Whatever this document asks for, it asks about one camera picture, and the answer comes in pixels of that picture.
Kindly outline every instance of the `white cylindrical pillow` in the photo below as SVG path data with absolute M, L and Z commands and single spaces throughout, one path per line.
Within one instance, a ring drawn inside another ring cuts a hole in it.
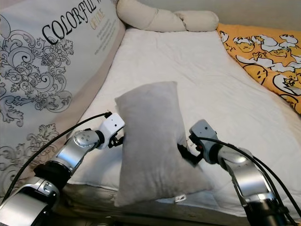
M 136 0 L 119 0 L 117 14 L 122 21 L 141 30 L 156 32 L 186 30 L 182 20 L 171 11 L 152 8 Z
M 217 28 L 218 16 L 211 11 L 177 11 L 174 12 L 190 32 L 211 32 Z

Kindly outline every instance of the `pillow tag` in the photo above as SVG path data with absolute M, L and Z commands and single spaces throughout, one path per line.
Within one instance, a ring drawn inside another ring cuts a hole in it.
M 185 195 L 185 194 L 176 196 L 176 197 L 174 198 L 174 202 L 175 202 L 175 203 L 177 203 L 177 202 L 182 202 L 182 201 L 184 201 L 184 200 L 186 200 L 186 195 Z

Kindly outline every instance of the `cushion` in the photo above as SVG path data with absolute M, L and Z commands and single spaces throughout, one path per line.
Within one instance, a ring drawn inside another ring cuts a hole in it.
M 149 7 L 136 0 L 119 0 L 117 14 L 122 21 L 141 30 L 185 31 L 181 19 L 171 11 Z
M 301 32 L 225 24 L 218 31 L 245 71 L 301 114 Z
M 24 162 L 80 119 L 125 33 L 111 1 L 1 3 L 0 199 Z M 64 142 L 37 157 L 23 179 Z
M 218 25 L 218 16 L 211 11 L 177 11 L 174 12 L 190 32 L 211 32 Z
M 176 82 L 140 86 L 116 103 L 126 123 L 116 206 L 209 189 L 200 167 L 177 149 L 186 137 Z

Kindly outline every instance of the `mattress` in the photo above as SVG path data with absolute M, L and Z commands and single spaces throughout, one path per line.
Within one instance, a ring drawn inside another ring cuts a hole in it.
M 116 112 L 114 98 L 158 81 L 178 83 L 187 136 L 192 125 L 206 119 L 220 140 L 248 149 L 270 166 L 301 206 L 301 118 L 248 76 L 227 54 L 217 32 L 127 29 L 105 83 L 81 120 L 107 110 Z M 97 129 L 102 120 L 79 129 Z M 67 195 L 89 206 L 113 203 L 121 162 L 121 146 L 91 151 L 69 180 L 72 189 L 66 190 Z M 177 205 L 245 216 L 228 173 L 204 160 L 200 166 L 212 190 L 189 194 Z M 292 216 L 298 218 L 283 190 L 277 188 Z M 174 199 L 158 202 L 174 203 Z

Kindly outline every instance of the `black cable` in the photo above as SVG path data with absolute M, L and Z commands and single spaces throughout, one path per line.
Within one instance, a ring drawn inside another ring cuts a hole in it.
M 277 182 L 281 185 L 281 187 L 283 188 L 285 194 L 287 195 L 287 197 L 290 199 L 290 201 L 292 202 L 293 206 L 297 210 L 299 216 L 301 217 L 301 209 L 299 208 L 299 206 L 296 203 L 295 199 L 293 199 L 292 195 L 290 194 L 290 192 L 288 191 L 288 189 L 286 188 L 286 186 L 284 185 L 284 183 L 280 180 L 280 178 L 266 164 L 264 164 L 261 160 L 259 160 L 255 156 L 253 156 L 253 158 L 256 161 L 258 161 L 264 168 L 266 168 L 268 170 L 268 172 L 270 172 L 270 174 L 277 180 Z
M 16 174 L 15 178 L 13 179 L 13 181 L 11 182 L 7 192 L 5 193 L 5 196 L 2 200 L 2 203 L 10 196 L 12 190 L 14 189 L 19 177 L 21 176 L 21 174 L 23 173 L 23 171 L 26 169 L 26 167 L 32 162 L 32 160 L 37 157 L 42 151 L 44 151 L 49 145 L 51 145 L 53 142 L 55 142 L 56 140 L 58 140 L 59 138 L 61 138 L 62 136 L 64 136 L 65 134 L 71 132 L 72 130 L 74 130 L 76 127 L 86 123 L 87 121 L 90 121 L 92 119 L 101 117 L 101 116 L 105 116 L 105 117 L 109 117 L 112 113 L 111 112 L 106 112 L 106 113 L 102 113 L 102 114 L 98 114 L 95 115 L 91 118 L 88 118 L 74 126 L 72 126 L 71 128 L 67 129 L 66 131 L 64 131 L 63 133 L 61 133 L 60 135 L 56 136 L 55 138 L 53 138 L 52 140 L 50 140 L 47 144 L 45 144 L 44 146 L 42 146 L 42 148 L 40 150 L 38 150 L 35 154 L 33 154 L 27 161 L 26 163 L 21 167 L 21 169 L 18 171 L 18 173 Z
M 218 143 L 218 144 L 221 144 L 221 145 L 224 145 L 226 147 L 229 147 L 229 148 L 232 148 L 233 150 L 237 151 L 238 153 L 240 153 L 241 155 L 245 156 L 246 158 L 248 158 L 251 162 L 253 162 L 261 171 L 262 173 L 264 174 L 264 176 L 267 178 L 269 184 L 271 185 L 271 188 L 272 188 L 272 191 L 273 193 L 275 194 L 275 197 L 276 199 L 278 200 L 279 202 L 279 205 L 281 207 L 285 207 L 281 198 L 280 198 L 280 195 L 275 187 L 275 184 L 273 183 L 272 179 L 270 178 L 270 176 L 268 175 L 268 173 L 266 172 L 266 170 L 261 166 L 261 164 L 259 162 L 257 162 L 257 160 L 255 160 L 252 156 L 248 155 L 247 153 L 245 153 L 244 151 L 240 150 L 239 148 L 235 147 L 234 145 L 232 144 L 228 144 L 228 143 L 225 143 L 225 142 L 222 142 L 220 140 L 216 140 L 216 139 L 211 139 L 211 138 L 207 138 L 207 137 L 198 137 L 198 139 L 200 140 L 207 140 L 207 141 L 212 141 L 212 142 L 215 142 L 215 143 Z M 285 214 L 286 217 L 288 218 L 288 220 L 291 222 L 292 225 L 294 226 L 297 226 L 298 224 L 294 221 L 294 219 L 289 215 L 289 213 L 286 213 Z

